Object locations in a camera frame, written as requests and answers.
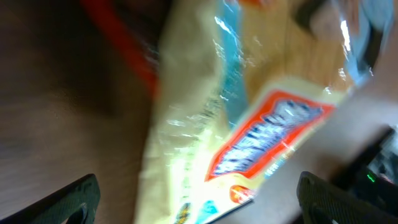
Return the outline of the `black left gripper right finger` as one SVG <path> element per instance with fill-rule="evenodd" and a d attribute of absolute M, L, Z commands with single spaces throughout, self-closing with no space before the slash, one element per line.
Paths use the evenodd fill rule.
<path fill-rule="evenodd" d="M 397 223 L 397 217 L 307 171 L 300 175 L 297 198 L 304 224 Z"/>

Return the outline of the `red snack bag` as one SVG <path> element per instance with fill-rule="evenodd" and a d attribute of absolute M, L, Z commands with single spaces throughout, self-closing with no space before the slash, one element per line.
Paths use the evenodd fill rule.
<path fill-rule="evenodd" d="M 129 33 L 127 26 L 116 15 L 112 2 L 110 0 L 80 0 L 80 4 L 94 25 L 142 81 L 150 96 L 155 96 L 157 87 L 155 69 L 146 59 L 143 45 Z"/>

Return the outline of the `cream biscuit packet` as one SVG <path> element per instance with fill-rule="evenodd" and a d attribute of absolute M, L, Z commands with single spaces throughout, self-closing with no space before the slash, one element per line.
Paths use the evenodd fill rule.
<path fill-rule="evenodd" d="M 176 1 L 136 223 L 208 223 L 260 186 L 371 74 L 396 1 Z"/>

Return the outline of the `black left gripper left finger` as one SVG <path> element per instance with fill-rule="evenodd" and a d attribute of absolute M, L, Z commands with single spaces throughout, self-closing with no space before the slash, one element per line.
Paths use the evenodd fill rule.
<path fill-rule="evenodd" d="M 64 188 L 1 220 L 1 224 L 93 224 L 101 194 L 87 174 Z"/>

